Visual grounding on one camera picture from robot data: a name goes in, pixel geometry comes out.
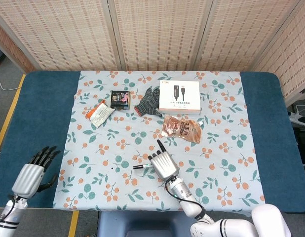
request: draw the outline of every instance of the knit glove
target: knit glove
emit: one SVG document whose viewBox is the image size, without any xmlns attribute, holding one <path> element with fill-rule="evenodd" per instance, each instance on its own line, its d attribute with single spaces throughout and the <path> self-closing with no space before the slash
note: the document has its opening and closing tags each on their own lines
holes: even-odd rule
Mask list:
<svg viewBox="0 0 305 237">
<path fill-rule="evenodd" d="M 139 116 L 143 116 L 144 114 L 150 114 L 150 115 L 157 115 L 159 117 L 162 117 L 162 114 L 156 110 L 158 107 L 159 107 L 159 88 L 153 90 L 152 92 L 152 87 L 148 88 L 144 97 L 139 102 L 139 105 L 134 106 Z"/>
</svg>

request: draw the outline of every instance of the floral tablecloth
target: floral tablecloth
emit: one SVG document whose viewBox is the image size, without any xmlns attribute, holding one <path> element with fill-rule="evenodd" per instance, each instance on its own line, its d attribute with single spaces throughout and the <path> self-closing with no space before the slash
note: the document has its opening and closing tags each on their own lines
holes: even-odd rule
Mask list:
<svg viewBox="0 0 305 237">
<path fill-rule="evenodd" d="M 160 80 L 199 81 L 200 144 L 161 136 L 163 118 L 134 110 Z M 98 129 L 85 115 L 111 90 L 129 90 L 130 110 L 114 111 Z M 80 210 L 178 210 L 149 163 L 161 139 L 198 202 L 206 209 L 248 213 L 265 202 L 239 72 L 82 71 L 79 78 L 54 208 Z"/>
</svg>

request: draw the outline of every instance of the brown food package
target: brown food package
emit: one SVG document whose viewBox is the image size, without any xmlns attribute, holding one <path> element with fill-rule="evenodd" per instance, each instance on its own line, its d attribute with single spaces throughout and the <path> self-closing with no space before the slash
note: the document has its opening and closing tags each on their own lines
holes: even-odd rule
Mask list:
<svg viewBox="0 0 305 237">
<path fill-rule="evenodd" d="M 178 120 L 173 116 L 166 116 L 161 135 L 164 137 L 181 137 L 189 142 L 200 143 L 201 132 L 199 124 L 193 120 Z"/>
</svg>

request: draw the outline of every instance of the woven panel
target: woven panel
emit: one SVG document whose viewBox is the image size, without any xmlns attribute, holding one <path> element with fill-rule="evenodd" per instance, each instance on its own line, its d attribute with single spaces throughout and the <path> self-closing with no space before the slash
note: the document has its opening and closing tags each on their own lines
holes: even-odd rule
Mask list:
<svg viewBox="0 0 305 237">
<path fill-rule="evenodd" d="M 115 0 L 126 69 L 188 70 L 211 1 Z"/>
<path fill-rule="evenodd" d="M 0 48 L 3 50 L 11 59 L 18 64 L 25 73 L 35 71 L 34 66 L 30 63 L 24 53 L 19 49 L 18 46 L 10 39 L 6 32 L 0 26 Z"/>
<path fill-rule="evenodd" d="M 195 69 L 245 71 L 282 24 L 293 0 L 219 0 Z"/>
<path fill-rule="evenodd" d="M 272 72 L 280 79 L 284 98 L 305 84 L 305 2 L 276 35 L 255 71 Z"/>
<path fill-rule="evenodd" d="M 0 16 L 43 70 L 116 70 L 100 1 L 0 0 Z"/>
</svg>

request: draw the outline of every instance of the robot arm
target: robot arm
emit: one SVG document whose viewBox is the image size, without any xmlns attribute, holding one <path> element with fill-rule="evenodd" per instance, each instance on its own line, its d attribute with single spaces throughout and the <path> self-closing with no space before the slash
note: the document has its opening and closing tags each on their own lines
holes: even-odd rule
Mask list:
<svg viewBox="0 0 305 237">
<path fill-rule="evenodd" d="M 273 218 L 275 218 L 277 225 L 276 228 L 280 228 L 276 235 L 272 235 L 270 228 L 266 228 L 266 222 L 263 221 L 264 218 L 261 217 L 263 214 L 268 215 L 269 208 L 262 208 L 265 212 L 260 211 L 261 206 L 256 207 L 253 210 L 253 220 L 257 226 L 257 229 L 253 224 L 246 220 L 219 220 L 214 222 L 211 217 L 205 213 L 204 207 L 199 204 L 193 197 L 186 184 L 181 178 L 178 178 L 179 169 L 171 158 L 169 153 L 164 148 L 160 140 L 157 140 L 161 151 L 157 151 L 156 154 L 148 156 L 151 161 L 156 174 L 165 181 L 166 191 L 172 197 L 176 198 L 180 206 L 182 207 L 184 213 L 188 217 L 195 218 L 197 220 L 190 228 L 190 234 L 193 237 L 269 237 L 269 236 L 279 236 L 279 237 L 290 237 L 291 233 L 287 228 L 287 225 L 280 213 L 280 211 L 273 205 L 266 204 L 273 207 Z"/>
<path fill-rule="evenodd" d="M 56 147 L 45 147 L 38 152 L 32 160 L 23 166 L 12 187 L 14 193 L 10 197 L 5 209 L 0 215 L 0 237 L 11 237 L 19 225 L 19 222 L 27 209 L 27 200 L 36 192 L 41 192 L 53 185 L 57 179 L 54 174 L 47 184 L 40 182 L 52 160 L 60 151 L 54 151 Z"/>
</svg>

